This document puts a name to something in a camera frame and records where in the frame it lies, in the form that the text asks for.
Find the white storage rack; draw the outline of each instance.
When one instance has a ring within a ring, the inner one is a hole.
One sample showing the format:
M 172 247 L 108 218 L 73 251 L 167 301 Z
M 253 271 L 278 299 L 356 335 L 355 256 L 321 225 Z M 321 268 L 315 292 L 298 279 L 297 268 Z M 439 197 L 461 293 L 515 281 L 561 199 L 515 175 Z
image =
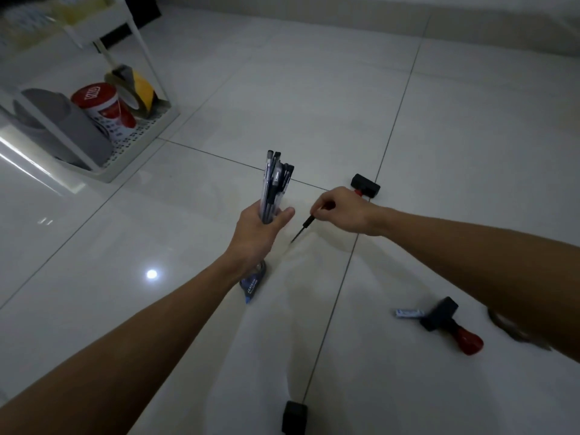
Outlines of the white storage rack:
M 96 180 L 111 182 L 179 116 L 179 110 L 172 100 L 172 96 L 169 95 L 167 86 L 163 84 L 159 72 L 156 70 L 153 58 L 134 23 L 133 16 L 125 0 L 106 1 L 106 9 L 69 27 L 67 32 L 61 30 L 34 47 L 0 62 L 0 87 L 12 95 L 48 131 L 58 137 L 90 170 L 76 167 L 66 162 L 60 162 L 62 166 Z M 137 129 L 134 134 L 121 142 L 113 142 L 112 156 L 103 166 L 98 166 L 73 140 L 68 138 L 32 102 L 26 99 L 18 86 L 19 83 L 15 79 L 31 79 L 39 74 L 39 70 L 45 71 L 48 66 L 61 63 L 75 55 L 79 47 L 91 46 L 93 43 L 98 46 L 107 62 L 112 64 L 113 59 L 100 42 L 100 37 L 107 35 L 124 24 L 128 24 L 131 32 L 135 35 L 145 59 L 156 77 L 157 84 L 161 87 L 161 91 L 157 93 L 162 94 L 166 100 L 159 101 L 149 119 L 137 121 Z

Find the glossy floor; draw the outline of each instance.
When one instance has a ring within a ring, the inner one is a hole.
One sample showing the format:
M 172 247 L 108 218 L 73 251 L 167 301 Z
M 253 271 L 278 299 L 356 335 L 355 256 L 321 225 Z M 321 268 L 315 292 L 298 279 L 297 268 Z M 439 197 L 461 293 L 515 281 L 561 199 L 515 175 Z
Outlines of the glossy floor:
M 143 36 L 182 115 L 113 183 L 64 171 L 2 124 L 0 403 L 211 263 L 275 148 L 296 165 L 297 216 L 269 277 L 248 306 L 228 294 L 133 433 L 279 433 L 286 400 L 303 399 L 313 434 L 580 424 L 576 364 L 511 341 L 388 241 L 315 223 L 288 247 L 322 189 L 355 173 L 376 178 L 379 204 L 580 245 L 578 60 L 163 13 Z M 150 76 L 134 40 L 113 53 Z M 88 49 L 32 85 L 70 94 L 104 70 Z M 485 340 L 475 357 L 392 317 L 446 295 Z

